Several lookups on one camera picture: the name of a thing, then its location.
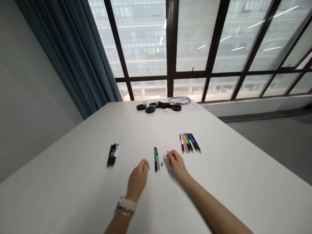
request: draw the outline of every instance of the window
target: window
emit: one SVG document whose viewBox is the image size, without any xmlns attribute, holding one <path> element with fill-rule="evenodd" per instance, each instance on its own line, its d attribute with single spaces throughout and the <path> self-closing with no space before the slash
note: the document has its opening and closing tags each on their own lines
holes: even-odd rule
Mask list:
<svg viewBox="0 0 312 234">
<path fill-rule="evenodd" d="M 104 2 L 97 0 L 88 0 L 88 2 L 114 77 L 124 77 Z"/>
<path fill-rule="evenodd" d="M 166 0 L 111 4 L 129 76 L 166 75 Z"/>
<path fill-rule="evenodd" d="M 179 0 L 176 71 L 206 69 L 220 0 Z"/>
<path fill-rule="evenodd" d="M 135 100 L 167 97 L 167 80 L 131 82 Z"/>
<path fill-rule="evenodd" d="M 293 88 L 290 94 L 307 93 L 312 89 L 312 72 L 306 73 Z"/>
<path fill-rule="evenodd" d="M 230 99 L 238 78 L 239 76 L 210 78 L 205 101 Z"/>
<path fill-rule="evenodd" d="M 312 94 L 310 0 L 88 1 L 124 101 Z"/>
<path fill-rule="evenodd" d="M 298 73 L 277 74 L 263 96 L 267 97 L 285 94 L 297 76 Z"/>
<path fill-rule="evenodd" d="M 240 72 L 266 16 L 271 0 L 231 0 L 213 72 Z"/>
<path fill-rule="evenodd" d="M 307 48 L 312 47 L 312 23 L 307 27 L 304 34 L 300 37 L 296 46 L 285 60 L 283 67 L 294 67 L 307 54 Z"/>
<path fill-rule="evenodd" d="M 173 84 L 173 95 L 188 96 L 195 102 L 202 101 L 206 78 L 176 79 Z"/>
<path fill-rule="evenodd" d="M 125 82 L 119 82 L 117 83 L 118 89 L 120 91 L 121 97 L 124 101 L 130 101 L 129 91 L 127 84 Z"/>
<path fill-rule="evenodd" d="M 282 0 L 250 67 L 251 71 L 274 70 L 279 66 L 311 9 L 310 1 Z"/>
<path fill-rule="evenodd" d="M 271 76 L 272 75 L 246 76 L 236 98 L 259 97 L 261 91 L 264 89 Z"/>
</svg>

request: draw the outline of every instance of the watch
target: watch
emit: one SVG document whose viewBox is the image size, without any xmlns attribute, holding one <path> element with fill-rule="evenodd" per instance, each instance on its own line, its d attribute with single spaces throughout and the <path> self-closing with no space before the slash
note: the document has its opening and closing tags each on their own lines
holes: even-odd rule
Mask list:
<svg viewBox="0 0 312 234">
<path fill-rule="evenodd" d="M 117 208 L 124 208 L 126 211 L 131 211 L 131 212 L 135 212 L 136 208 L 137 208 L 137 204 L 133 201 L 131 201 L 131 199 L 125 199 L 124 197 L 121 197 L 119 199 Z"/>
</svg>

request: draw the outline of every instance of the floor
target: floor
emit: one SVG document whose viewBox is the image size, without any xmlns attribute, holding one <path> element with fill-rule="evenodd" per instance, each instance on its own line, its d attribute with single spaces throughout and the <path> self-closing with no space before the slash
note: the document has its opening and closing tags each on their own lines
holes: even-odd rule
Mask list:
<svg viewBox="0 0 312 234">
<path fill-rule="evenodd" d="M 227 125 L 312 185 L 312 114 Z"/>
</svg>

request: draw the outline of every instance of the forearm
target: forearm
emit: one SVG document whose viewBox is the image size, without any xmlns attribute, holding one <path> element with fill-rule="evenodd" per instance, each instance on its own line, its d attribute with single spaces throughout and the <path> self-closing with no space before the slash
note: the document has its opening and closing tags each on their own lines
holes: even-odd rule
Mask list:
<svg viewBox="0 0 312 234">
<path fill-rule="evenodd" d="M 232 212 L 191 176 L 187 176 L 182 182 L 218 234 L 252 233 Z"/>
<path fill-rule="evenodd" d="M 116 211 L 115 216 L 111 220 L 104 234 L 126 234 L 129 223 L 130 218 Z"/>
</svg>

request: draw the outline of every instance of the blue curtain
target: blue curtain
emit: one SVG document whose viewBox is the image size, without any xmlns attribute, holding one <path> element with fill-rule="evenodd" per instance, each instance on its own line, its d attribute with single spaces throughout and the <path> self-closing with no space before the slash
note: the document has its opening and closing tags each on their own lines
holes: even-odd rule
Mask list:
<svg viewBox="0 0 312 234">
<path fill-rule="evenodd" d="M 84 119 L 122 101 L 87 0 L 16 0 Z"/>
</svg>

